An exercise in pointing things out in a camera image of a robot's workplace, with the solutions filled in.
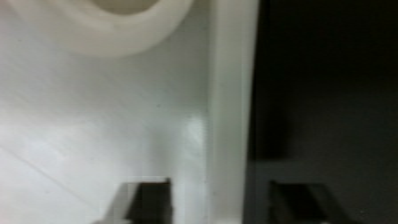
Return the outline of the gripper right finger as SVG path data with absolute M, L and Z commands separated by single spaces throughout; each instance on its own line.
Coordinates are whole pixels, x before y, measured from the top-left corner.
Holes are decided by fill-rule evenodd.
M 268 224 L 355 224 L 319 183 L 270 182 Z

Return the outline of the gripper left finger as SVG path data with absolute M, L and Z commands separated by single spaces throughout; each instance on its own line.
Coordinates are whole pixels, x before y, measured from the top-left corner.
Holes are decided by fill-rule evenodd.
M 172 224 L 172 181 L 138 180 L 120 185 L 101 224 Z

